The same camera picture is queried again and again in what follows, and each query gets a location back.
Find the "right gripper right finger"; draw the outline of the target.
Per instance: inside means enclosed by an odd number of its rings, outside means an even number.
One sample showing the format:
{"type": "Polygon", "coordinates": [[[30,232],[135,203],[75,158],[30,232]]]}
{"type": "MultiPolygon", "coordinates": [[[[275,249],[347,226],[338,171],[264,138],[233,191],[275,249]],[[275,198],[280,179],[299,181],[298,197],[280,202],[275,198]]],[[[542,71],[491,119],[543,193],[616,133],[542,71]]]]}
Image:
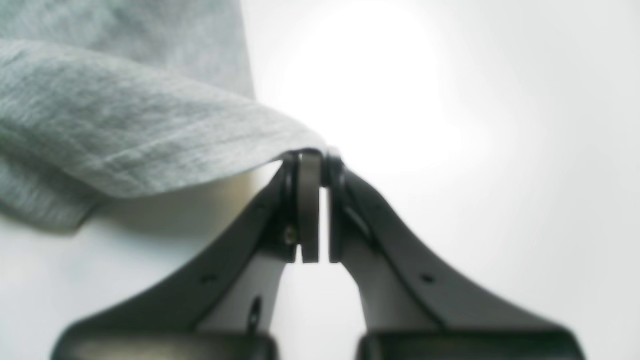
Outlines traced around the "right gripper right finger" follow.
{"type": "Polygon", "coordinates": [[[583,360],[573,333],[496,296],[431,251],[386,199],[326,158],[329,259],[354,279],[357,360],[583,360]]]}

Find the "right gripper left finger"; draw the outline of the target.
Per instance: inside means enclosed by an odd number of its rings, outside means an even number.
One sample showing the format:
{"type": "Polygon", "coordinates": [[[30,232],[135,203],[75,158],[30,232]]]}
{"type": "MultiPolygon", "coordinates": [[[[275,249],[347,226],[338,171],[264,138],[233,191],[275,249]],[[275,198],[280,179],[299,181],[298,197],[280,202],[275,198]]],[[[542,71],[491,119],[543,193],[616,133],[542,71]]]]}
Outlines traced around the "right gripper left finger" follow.
{"type": "Polygon", "coordinates": [[[320,258],[323,157],[286,153],[218,239],[160,283],[64,332],[54,360],[276,360],[281,277],[320,258]]]}

